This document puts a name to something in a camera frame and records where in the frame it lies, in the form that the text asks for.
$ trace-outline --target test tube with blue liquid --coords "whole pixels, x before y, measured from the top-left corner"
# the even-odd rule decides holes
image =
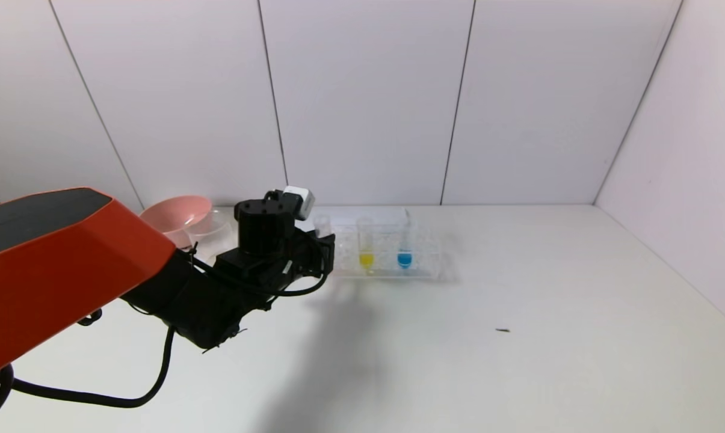
[[[413,227],[408,211],[406,217],[406,223],[400,230],[400,248],[397,252],[397,264],[401,269],[409,269],[413,264]]]

